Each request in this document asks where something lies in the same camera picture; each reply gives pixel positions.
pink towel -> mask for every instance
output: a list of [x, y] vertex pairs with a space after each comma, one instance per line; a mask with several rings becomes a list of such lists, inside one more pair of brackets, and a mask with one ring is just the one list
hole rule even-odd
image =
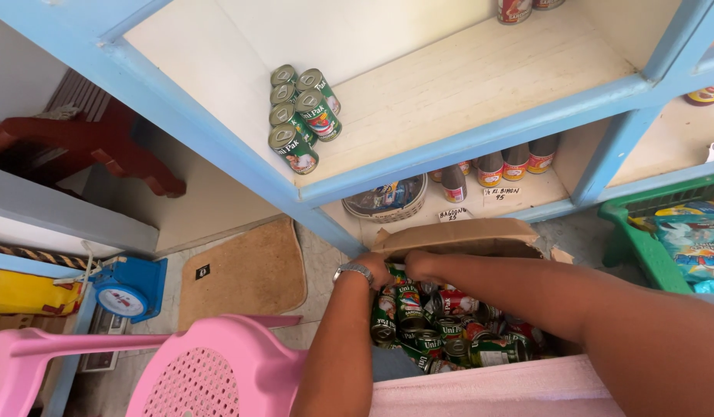
[[374, 385], [371, 417], [624, 417], [586, 355]]

brown doormat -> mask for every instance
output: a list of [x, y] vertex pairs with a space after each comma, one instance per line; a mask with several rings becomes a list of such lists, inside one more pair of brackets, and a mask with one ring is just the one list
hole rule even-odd
[[275, 220], [184, 264], [178, 330], [221, 314], [288, 312], [306, 300], [306, 288], [292, 219]]

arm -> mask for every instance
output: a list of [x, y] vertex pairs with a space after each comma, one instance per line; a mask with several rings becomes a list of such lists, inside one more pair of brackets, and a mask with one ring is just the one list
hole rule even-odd
[[714, 416], [714, 305], [580, 266], [413, 251], [407, 274], [584, 346], [628, 417]]
[[[382, 256], [362, 254], [375, 289], [390, 274]], [[367, 417], [372, 400], [370, 288], [359, 272], [344, 271], [318, 326], [290, 411], [291, 417]]]

metal watch strap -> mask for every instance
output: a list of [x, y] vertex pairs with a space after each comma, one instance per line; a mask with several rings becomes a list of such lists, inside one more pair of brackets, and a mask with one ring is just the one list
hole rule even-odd
[[356, 271], [361, 273], [364, 275], [364, 278], [367, 278], [367, 285], [372, 286], [372, 281], [374, 280], [372, 272], [366, 266], [360, 265], [359, 263], [344, 263], [340, 265], [336, 270], [336, 274], [334, 274], [334, 283], [336, 283], [336, 279], [338, 279], [344, 271]]

weighing scale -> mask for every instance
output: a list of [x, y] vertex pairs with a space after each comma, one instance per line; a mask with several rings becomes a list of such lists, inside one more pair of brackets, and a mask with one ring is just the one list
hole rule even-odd
[[89, 276], [102, 308], [132, 324], [156, 317], [166, 280], [166, 259], [151, 262], [116, 256], [102, 262], [102, 269]]

